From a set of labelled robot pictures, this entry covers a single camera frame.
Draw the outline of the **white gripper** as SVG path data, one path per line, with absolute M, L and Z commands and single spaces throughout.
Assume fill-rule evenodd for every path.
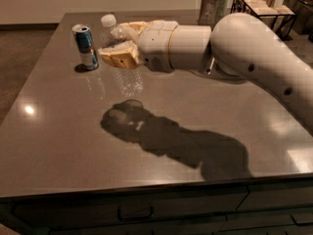
M 126 37 L 140 35 L 138 46 L 132 40 L 127 40 L 112 47 L 99 48 L 98 53 L 106 64 L 113 68 L 135 70 L 143 60 L 150 71 L 172 72 L 169 44 L 178 22 L 130 22 L 120 23 L 119 26 Z

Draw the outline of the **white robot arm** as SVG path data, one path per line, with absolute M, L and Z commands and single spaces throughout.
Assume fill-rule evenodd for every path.
M 261 20 L 230 14 L 214 28 L 176 21 L 122 23 L 99 55 L 111 67 L 199 71 L 205 77 L 245 78 L 273 95 L 313 130 L 313 70 Z

